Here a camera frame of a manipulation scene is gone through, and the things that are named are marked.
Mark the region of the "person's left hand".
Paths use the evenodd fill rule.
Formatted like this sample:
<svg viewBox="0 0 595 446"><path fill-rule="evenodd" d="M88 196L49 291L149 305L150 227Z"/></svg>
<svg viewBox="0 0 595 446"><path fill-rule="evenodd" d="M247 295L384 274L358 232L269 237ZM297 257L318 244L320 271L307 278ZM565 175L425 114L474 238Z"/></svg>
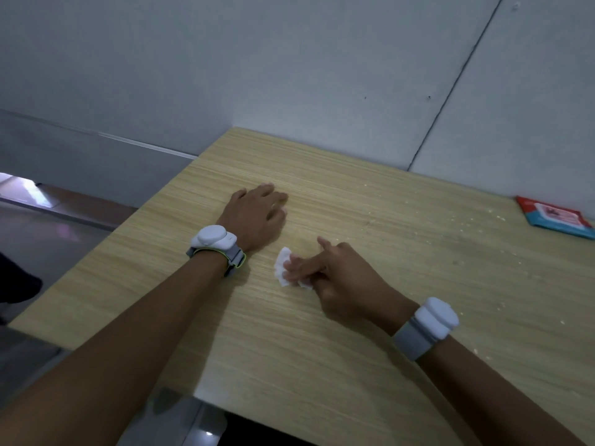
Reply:
<svg viewBox="0 0 595 446"><path fill-rule="evenodd" d="M252 254L280 235L287 216L288 194L277 191L272 183L264 183L247 190L246 199L242 207L230 207L229 200L215 224L233 233L243 252Z"/></svg>

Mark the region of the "person's right hand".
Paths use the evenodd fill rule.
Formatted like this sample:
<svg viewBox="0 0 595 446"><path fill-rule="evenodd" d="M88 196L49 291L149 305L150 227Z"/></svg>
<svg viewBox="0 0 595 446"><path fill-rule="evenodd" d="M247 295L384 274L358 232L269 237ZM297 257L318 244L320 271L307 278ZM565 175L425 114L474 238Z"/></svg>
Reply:
<svg viewBox="0 0 595 446"><path fill-rule="evenodd" d="M420 308L390 286L350 244L317 240L322 251L306 258L291 255L284 264L284 278L309 280L329 316L366 320L393 336Z"/></svg>

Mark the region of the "white tissue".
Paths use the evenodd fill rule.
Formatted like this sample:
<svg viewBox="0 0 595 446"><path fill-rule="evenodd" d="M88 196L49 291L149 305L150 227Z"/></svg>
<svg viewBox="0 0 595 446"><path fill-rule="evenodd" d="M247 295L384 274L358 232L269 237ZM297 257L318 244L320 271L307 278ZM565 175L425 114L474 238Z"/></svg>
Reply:
<svg viewBox="0 0 595 446"><path fill-rule="evenodd" d="M281 286L299 286L306 290L313 290L313 286L308 279L302 279L297 282L292 282L286 279L285 272L285 264L286 262L290 262L292 256L292 251L288 247L283 247L277 256L277 259L274 263L274 276L278 280Z"/></svg>

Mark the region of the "person's left forearm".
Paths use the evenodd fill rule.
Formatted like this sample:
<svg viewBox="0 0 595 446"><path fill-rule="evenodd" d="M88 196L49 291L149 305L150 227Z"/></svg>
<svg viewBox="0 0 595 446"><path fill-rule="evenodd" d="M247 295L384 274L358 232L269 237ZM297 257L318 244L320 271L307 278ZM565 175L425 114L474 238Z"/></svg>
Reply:
<svg viewBox="0 0 595 446"><path fill-rule="evenodd" d="M227 268L195 254L3 409L0 446L114 446Z"/></svg>

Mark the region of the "person's right forearm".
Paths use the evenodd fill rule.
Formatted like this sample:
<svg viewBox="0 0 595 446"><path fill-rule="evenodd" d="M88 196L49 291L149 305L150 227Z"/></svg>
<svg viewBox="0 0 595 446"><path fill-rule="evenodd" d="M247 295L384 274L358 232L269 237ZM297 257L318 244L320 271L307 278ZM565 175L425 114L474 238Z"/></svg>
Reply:
<svg viewBox="0 0 595 446"><path fill-rule="evenodd" d="M416 363L483 446L586 446L451 336Z"/></svg>

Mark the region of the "dark object beside table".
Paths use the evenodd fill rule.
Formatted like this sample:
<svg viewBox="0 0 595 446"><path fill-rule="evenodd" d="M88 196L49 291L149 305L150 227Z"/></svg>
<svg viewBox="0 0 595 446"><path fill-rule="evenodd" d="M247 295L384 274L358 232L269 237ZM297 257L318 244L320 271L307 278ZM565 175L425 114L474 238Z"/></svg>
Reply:
<svg viewBox="0 0 595 446"><path fill-rule="evenodd" d="M43 280L27 272L0 252L0 326L6 326L20 315L42 293ZM1 306L8 305L10 320L2 314Z"/></svg>

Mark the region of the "red and blue wipes packet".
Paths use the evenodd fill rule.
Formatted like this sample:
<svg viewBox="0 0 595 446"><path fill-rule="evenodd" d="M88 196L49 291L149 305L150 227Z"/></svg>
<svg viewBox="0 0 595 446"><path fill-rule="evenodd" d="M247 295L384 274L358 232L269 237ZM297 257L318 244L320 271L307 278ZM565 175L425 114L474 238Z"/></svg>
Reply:
<svg viewBox="0 0 595 446"><path fill-rule="evenodd" d="M595 240L595 228L581 212L520 195L517 195L515 200L530 225Z"/></svg>

